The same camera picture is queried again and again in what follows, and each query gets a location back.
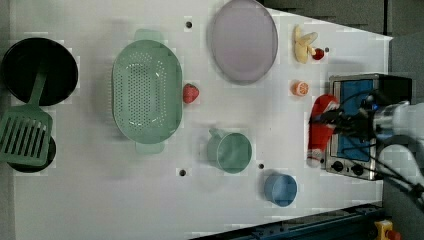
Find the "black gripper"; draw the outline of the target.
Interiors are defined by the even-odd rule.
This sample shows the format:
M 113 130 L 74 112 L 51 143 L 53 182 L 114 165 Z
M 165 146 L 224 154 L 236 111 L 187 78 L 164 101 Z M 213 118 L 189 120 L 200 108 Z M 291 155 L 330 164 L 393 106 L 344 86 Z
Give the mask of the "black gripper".
M 310 118 L 310 123 L 327 124 L 334 134 L 370 140 L 375 137 L 373 120 L 375 113 L 360 109 L 355 115 L 348 115 L 339 110 L 330 110 Z

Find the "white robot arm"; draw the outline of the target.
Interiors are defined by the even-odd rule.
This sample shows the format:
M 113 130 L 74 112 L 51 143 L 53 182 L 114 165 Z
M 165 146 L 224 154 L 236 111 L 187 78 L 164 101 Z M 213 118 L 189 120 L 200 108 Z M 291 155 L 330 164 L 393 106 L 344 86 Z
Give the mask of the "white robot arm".
M 318 136 L 317 142 L 325 146 L 332 134 L 341 134 L 361 140 L 377 140 L 377 150 L 371 159 L 388 172 L 374 170 L 382 179 L 395 183 L 410 200 L 423 211 L 423 185 L 413 183 L 396 172 L 392 167 L 379 160 L 383 150 L 391 145 L 406 148 L 413 156 L 417 169 L 423 173 L 423 104 L 410 105 L 408 101 L 388 105 L 377 110 L 360 110 L 356 115 L 346 115 L 341 107 L 330 103 L 330 109 L 312 114 L 309 120 L 310 127 L 326 127 L 329 133 L 318 133 L 310 130 L 312 136 L 309 144 L 314 142 L 313 137 Z

